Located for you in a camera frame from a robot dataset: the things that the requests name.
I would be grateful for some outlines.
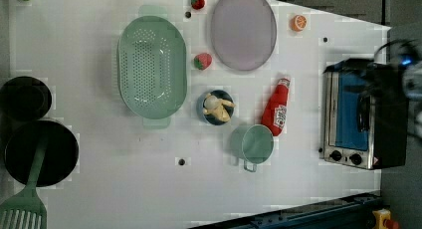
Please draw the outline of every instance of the cup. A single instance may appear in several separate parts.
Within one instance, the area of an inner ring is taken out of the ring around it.
[[[232,133],[230,144],[235,154],[244,160],[244,169],[257,171],[257,165],[265,162],[273,152],[271,131],[264,125],[240,125]]]

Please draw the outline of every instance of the lavender plate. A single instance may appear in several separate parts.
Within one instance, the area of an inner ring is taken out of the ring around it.
[[[277,24],[267,0],[219,0],[211,20],[218,58],[235,70],[255,70],[273,53]]]

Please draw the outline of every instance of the orange slice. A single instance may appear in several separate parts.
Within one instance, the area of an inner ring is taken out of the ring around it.
[[[291,28],[296,32],[300,32],[307,25],[307,18],[302,15],[296,15],[291,20]]]

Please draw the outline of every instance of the small bowl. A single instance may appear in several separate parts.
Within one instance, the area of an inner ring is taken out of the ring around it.
[[[78,163],[78,141],[60,122],[43,118],[25,123],[8,139],[3,160],[10,175],[27,184],[40,132],[49,139],[37,181],[37,187],[44,187],[61,182]]]
[[[31,121],[43,117],[52,104],[52,94],[41,81],[32,77],[18,77],[0,89],[0,108],[17,121]]]
[[[224,91],[217,90],[217,91],[210,92],[210,94],[212,96],[215,96],[218,99],[223,99],[223,100],[229,101],[231,103],[233,102],[233,99],[230,97],[230,95],[227,94]],[[206,98],[207,95],[208,95],[208,93],[204,93],[198,99],[197,113],[198,113],[199,118],[201,118],[203,121],[211,123],[213,125],[223,125],[225,123],[224,121],[218,120],[217,118],[215,118],[211,114],[204,114],[203,109],[204,109],[205,98]],[[233,112],[234,112],[234,108],[227,107],[227,106],[223,106],[223,107],[224,107],[224,109],[226,109],[229,116],[232,117]]]

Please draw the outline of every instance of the orange object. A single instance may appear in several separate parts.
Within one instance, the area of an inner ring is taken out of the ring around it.
[[[398,222],[391,220],[391,212],[387,209],[372,211],[376,225],[373,229],[400,229]]]
[[[292,30],[295,32],[302,31],[307,25],[307,18],[302,15],[296,15],[290,22]]]
[[[386,219],[384,221],[384,226],[388,229],[400,229],[400,225],[398,224],[398,222],[390,219]]]

